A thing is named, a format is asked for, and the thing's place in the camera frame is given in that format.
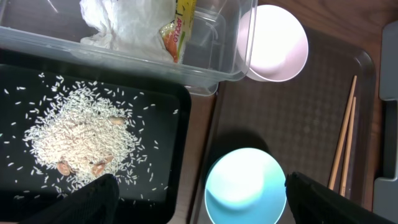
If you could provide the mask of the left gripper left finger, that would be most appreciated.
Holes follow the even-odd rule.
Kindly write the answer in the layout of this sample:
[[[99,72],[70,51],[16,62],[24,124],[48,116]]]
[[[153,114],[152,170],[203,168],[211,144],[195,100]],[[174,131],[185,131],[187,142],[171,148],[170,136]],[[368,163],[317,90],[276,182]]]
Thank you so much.
[[[118,203],[116,178],[105,174],[20,224],[109,224],[114,221]]]

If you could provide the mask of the black waste tray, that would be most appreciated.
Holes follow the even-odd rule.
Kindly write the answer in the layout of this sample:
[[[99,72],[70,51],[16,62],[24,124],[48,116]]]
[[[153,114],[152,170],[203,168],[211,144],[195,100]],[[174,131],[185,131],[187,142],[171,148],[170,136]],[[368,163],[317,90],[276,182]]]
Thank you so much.
[[[148,153],[137,169],[136,186],[122,183],[115,223],[167,223],[175,212],[187,136],[191,98],[176,83],[35,55],[1,51],[1,220],[20,222],[58,201],[56,191],[42,188],[45,179],[31,176],[34,159],[22,142],[31,126],[24,114],[29,100],[49,96],[50,82],[95,82],[96,89],[118,92],[117,100],[132,105],[133,132]]]

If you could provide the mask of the white tissue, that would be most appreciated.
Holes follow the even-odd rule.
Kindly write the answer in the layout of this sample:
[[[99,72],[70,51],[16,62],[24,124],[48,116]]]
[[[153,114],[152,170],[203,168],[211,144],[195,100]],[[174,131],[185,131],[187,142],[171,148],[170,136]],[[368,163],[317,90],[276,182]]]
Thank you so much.
[[[97,34],[82,44],[172,62],[160,30],[174,19],[173,0],[81,0],[83,20]]]

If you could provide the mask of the pile of rice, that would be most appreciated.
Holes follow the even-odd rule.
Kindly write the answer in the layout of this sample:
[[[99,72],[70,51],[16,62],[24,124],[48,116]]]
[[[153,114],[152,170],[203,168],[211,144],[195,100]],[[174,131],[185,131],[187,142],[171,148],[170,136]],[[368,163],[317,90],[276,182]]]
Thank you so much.
[[[117,100],[118,92],[100,93],[95,82],[50,82],[50,95],[29,100],[31,122],[22,135],[34,159],[31,176],[45,179],[42,188],[66,196],[105,175],[119,184],[136,186],[137,169],[148,160],[140,137],[133,132],[132,105]]]

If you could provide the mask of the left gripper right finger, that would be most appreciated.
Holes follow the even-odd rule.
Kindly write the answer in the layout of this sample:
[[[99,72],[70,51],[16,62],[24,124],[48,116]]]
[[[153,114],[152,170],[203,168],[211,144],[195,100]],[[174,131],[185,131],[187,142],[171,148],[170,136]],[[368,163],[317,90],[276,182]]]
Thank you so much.
[[[287,175],[285,187],[296,223],[393,224],[300,172]]]

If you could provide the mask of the light blue bowl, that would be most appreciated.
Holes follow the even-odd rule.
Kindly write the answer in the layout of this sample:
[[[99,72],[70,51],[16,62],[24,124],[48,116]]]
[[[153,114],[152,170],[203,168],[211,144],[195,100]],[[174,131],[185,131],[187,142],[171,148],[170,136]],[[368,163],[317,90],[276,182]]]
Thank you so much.
[[[212,223],[274,224],[287,203],[285,174],[267,152],[236,149],[211,166],[204,198]]]

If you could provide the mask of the brown serving tray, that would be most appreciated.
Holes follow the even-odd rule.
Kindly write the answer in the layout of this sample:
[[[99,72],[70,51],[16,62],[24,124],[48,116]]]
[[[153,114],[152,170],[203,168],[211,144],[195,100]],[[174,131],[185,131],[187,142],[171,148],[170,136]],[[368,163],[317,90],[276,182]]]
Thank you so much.
[[[203,193],[212,163],[240,147],[263,149],[285,173],[327,185],[350,92],[356,96],[346,196],[364,203],[376,71],[363,46],[306,28],[304,69],[286,82],[221,82],[190,217],[209,223]]]

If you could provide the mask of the pink bowl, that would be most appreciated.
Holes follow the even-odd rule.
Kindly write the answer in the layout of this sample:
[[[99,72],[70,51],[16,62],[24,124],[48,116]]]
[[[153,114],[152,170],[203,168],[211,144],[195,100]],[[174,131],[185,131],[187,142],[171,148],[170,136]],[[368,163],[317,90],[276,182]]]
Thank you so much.
[[[286,82],[308,58],[308,39],[299,20],[286,9],[265,4],[239,20],[237,50],[248,66],[246,76],[258,82]]]

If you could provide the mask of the clear plastic bin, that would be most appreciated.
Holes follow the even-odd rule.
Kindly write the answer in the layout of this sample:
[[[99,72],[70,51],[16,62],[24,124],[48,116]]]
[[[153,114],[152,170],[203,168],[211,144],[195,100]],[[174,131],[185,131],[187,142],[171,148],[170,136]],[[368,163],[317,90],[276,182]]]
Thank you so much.
[[[78,1],[2,1],[1,47],[185,85],[211,95],[223,81],[242,79],[248,66],[237,50],[240,18],[255,12],[256,0],[197,0],[192,36],[182,63],[139,58],[82,44],[96,34],[83,20]]]

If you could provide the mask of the yellow snack wrapper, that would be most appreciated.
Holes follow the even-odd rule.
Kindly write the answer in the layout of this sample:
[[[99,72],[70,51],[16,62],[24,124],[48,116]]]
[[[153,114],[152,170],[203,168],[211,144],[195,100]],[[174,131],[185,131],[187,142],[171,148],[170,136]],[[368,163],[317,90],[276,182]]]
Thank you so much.
[[[160,29],[164,45],[175,63],[182,63],[187,42],[192,36],[196,0],[176,0],[174,20]]]

